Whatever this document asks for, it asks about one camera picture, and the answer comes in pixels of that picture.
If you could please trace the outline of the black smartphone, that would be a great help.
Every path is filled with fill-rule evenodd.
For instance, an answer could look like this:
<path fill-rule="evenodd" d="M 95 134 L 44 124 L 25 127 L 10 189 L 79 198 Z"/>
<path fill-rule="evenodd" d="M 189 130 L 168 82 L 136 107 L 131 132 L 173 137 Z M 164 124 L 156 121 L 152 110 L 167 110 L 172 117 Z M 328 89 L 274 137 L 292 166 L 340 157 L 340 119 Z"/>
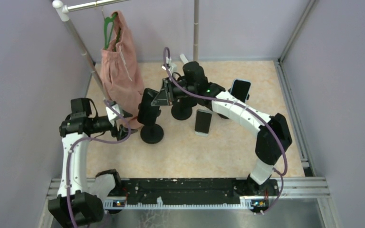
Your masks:
<path fill-rule="evenodd" d="M 143 97 L 141 103 L 139 104 L 139 113 L 137 116 L 137 120 L 139 123 L 145 126 L 152 126 L 155 125 L 157 117 L 160 115 L 160 107 L 152 106 L 151 102 L 154 98 L 158 95 L 158 92 L 146 88 L 143 93 Z"/>

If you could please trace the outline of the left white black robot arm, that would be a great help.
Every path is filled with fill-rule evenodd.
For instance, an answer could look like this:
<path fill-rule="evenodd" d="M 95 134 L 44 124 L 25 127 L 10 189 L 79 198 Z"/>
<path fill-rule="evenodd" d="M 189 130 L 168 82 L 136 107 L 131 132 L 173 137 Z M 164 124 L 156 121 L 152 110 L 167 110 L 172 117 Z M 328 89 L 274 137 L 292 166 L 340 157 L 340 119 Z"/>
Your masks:
<path fill-rule="evenodd" d="M 126 141 L 132 129 L 127 119 L 132 114 L 114 101 L 104 100 L 107 114 L 91 116 L 96 106 L 90 98 L 70 101 L 69 114 L 59 127 L 63 145 L 63 165 L 57 196 L 48 201 L 48 210 L 64 228 L 78 228 L 100 222 L 105 214 L 104 202 L 112 191 L 127 196 L 117 170 L 102 171 L 88 186 L 86 177 L 87 150 L 91 141 L 118 144 Z M 94 138 L 95 133 L 110 132 L 116 141 Z"/>

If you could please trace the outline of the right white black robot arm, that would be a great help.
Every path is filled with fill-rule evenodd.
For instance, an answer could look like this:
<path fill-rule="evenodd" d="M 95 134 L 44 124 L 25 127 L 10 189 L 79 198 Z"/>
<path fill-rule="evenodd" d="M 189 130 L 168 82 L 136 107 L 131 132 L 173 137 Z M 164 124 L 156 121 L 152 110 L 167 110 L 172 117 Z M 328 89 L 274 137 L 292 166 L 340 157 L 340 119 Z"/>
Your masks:
<path fill-rule="evenodd" d="M 184 98 L 238 123 L 256 137 L 257 161 L 250 178 L 258 185 L 264 184 L 274 171 L 280 157 L 287 162 L 286 151 L 292 137 L 285 116 L 265 114 L 241 100 L 219 84 L 209 82 L 203 67 L 192 61 L 183 65 L 183 76 L 175 79 L 171 64 L 163 63 L 168 77 L 162 79 L 162 88 L 152 101 L 153 106 L 171 106 Z"/>

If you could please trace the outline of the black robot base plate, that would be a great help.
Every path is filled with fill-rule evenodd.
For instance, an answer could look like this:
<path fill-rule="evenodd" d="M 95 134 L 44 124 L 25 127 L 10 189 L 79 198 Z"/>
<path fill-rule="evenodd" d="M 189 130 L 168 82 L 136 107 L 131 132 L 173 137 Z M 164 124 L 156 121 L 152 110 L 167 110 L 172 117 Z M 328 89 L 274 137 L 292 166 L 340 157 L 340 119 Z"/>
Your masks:
<path fill-rule="evenodd" d="M 251 178 L 134 178 L 123 180 L 103 205 L 111 213 L 122 209 L 249 209 L 261 213 L 279 191 L 274 179 L 258 185 Z"/>

